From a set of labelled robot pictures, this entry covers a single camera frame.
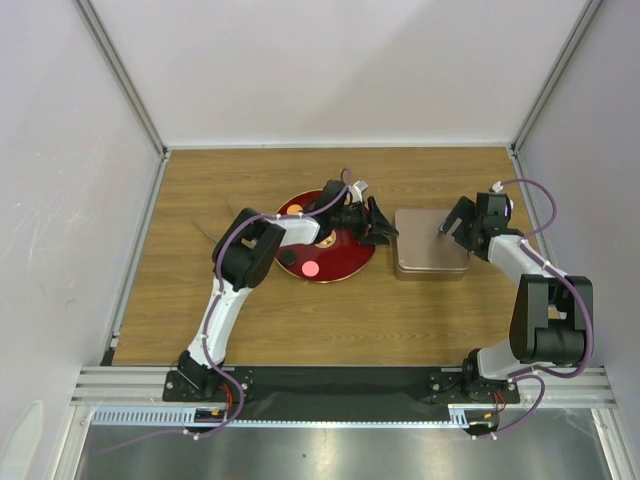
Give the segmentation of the gold tin lid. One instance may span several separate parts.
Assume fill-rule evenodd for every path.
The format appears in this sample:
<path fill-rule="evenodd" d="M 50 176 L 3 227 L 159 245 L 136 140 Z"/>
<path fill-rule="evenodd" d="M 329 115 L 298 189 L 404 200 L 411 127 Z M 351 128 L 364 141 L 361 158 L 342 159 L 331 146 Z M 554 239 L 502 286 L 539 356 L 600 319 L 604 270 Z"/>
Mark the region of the gold tin lid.
<path fill-rule="evenodd" d="M 461 265 L 470 263 L 469 253 L 459 246 L 451 236 L 439 232 L 446 218 L 443 209 L 398 209 L 393 218 L 399 235 L 393 240 L 394 264 Z"/>

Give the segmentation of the steel serving tongs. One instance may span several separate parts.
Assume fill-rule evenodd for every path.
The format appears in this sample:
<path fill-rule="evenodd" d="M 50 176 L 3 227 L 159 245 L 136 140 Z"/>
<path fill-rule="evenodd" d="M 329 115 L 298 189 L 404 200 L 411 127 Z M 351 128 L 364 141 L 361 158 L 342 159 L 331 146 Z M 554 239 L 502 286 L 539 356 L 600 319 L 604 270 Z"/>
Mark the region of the steel serving tongs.
<path fill-rule="evenodd" d="M 211 211 L 201 213 L 189 219 L 191 225 L 208 240 L 218 244 L 227 228 L 236 216 L 237 210 L 228 198 L 225 198 Z"/>

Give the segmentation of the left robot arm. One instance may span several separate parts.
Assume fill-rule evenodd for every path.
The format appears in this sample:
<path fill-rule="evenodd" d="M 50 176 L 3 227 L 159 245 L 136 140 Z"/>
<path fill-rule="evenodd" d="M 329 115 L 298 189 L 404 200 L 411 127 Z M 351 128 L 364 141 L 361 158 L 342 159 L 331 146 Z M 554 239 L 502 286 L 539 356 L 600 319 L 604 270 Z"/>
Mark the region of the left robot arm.
<path fill-rule="evenodd" d="M 249 294 L 273 264 L 315 283 L 345 280 L 361 271 L 377 247 L 399 233 L 364 181 L 329 180 L 299 194 L 274 214 L 240 211 L 212 253 L 211 295 L 194 339 L 177 361 L 185 388 L 198 400 L 220 388 L 230 334 Z"/>

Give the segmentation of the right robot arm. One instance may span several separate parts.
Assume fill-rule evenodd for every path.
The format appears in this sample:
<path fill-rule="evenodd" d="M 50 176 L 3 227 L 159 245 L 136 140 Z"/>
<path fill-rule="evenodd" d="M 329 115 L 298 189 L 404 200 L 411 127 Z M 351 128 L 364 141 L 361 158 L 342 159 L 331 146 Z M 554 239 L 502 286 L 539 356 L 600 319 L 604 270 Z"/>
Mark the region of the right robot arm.
<path fill-rule="evenodd" d="M 443 235 L 501 270 L 517 286 L 506 340 L 469 353 L 460 389 L 482 402 L 496 388 L 544 372 L 570 379 L 583 373 L 594 350 L 593 285 L 544 259 L 509 226 L 511 200 L 502 193 L 462 196 L 439 227 Z"/>

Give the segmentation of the round red tray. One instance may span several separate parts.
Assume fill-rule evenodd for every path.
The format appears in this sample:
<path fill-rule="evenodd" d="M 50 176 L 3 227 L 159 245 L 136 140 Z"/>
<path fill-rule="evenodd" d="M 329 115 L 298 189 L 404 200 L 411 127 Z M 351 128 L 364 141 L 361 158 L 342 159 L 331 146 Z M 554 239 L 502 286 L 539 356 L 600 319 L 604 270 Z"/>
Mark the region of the round red tray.
<path fill-rule="evenodd" d="M 292 244 L 280 247 L 275 261 L 289 274 L 315 283 L 332 283 L 345 280 L 362 270 L 372 259 L 376 247 L 361 246 L 356 240 L 353 229 L 348 229 L 322 214 L 320 223 L 321 238 L 312 244 Z M 283 265 L 279 253 L 291 250 L 296 254 L 297 261 L 291 266 Z M 301 266 L 306 261 L 315 261 L 320 271 L 313 278 L 306 277 L 301 272 Z"/>

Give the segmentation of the gold cookie tin box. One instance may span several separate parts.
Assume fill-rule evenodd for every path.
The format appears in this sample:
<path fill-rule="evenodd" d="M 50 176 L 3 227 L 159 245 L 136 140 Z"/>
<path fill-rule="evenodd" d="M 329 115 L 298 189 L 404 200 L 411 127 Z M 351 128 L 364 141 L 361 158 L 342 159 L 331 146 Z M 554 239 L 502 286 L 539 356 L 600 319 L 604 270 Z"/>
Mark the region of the gold cookie tin box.
<path fill-rule="evenodd" d="M 418 265 L 394 264 L 394 276 L 399 281 L 459 281 L 468 272 L 470 263 L 461 265 Z"/>

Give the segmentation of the pink cookie lower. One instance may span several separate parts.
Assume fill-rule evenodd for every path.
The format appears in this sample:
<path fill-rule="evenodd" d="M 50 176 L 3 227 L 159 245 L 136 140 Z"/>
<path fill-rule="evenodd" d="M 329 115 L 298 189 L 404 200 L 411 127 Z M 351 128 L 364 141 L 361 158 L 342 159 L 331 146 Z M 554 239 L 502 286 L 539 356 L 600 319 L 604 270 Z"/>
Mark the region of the pink cookie lower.
<path fill-rule="evenodd" d="M 306 261 L 301 266 L 301 272 L 304 276 L 313 278 L 318 275 L 320 266 L 315 261 Z"/>

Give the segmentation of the orange sandwich biscuit left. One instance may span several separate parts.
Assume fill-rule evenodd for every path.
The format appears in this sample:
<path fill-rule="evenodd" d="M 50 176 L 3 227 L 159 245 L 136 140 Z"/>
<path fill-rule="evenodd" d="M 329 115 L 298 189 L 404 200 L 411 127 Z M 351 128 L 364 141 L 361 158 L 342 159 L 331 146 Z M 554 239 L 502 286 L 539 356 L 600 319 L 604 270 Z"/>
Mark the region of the orange sandwich biscuit left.
<path fill-rule="evenodd" d="M 288 215 L 302 215 L 303 214 L 303 207 L 301 205 L 298 205 L 298 204 L 292 204 L 292 205 L 290 205 L 288 207 L 287 214 Z"/>

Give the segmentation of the black sandwich cookie left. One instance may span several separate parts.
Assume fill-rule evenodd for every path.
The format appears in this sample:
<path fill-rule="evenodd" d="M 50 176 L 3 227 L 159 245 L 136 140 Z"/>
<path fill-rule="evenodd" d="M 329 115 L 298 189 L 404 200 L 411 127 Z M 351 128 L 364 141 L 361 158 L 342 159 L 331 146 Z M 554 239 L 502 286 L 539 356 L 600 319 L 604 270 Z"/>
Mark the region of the black sandwich cookie left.
<path fill-rule="evenodd" d="M 296 263 L 296 254 L 291 250 L 283 250 L 279 253 L 279 261 L 285 266 L 291 266 Z"/>

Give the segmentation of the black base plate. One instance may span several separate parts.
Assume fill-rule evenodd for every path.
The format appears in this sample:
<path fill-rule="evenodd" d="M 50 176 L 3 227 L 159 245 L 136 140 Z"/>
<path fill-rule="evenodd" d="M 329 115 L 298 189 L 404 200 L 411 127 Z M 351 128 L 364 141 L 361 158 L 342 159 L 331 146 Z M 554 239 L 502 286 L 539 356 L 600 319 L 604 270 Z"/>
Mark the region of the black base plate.
<path fill-rule="evenodd" d="M 236 366 L 251 419 L 431 419 L 453 404 L 515 405 L 504 381 L 473 379 L 459 367 Z"/>

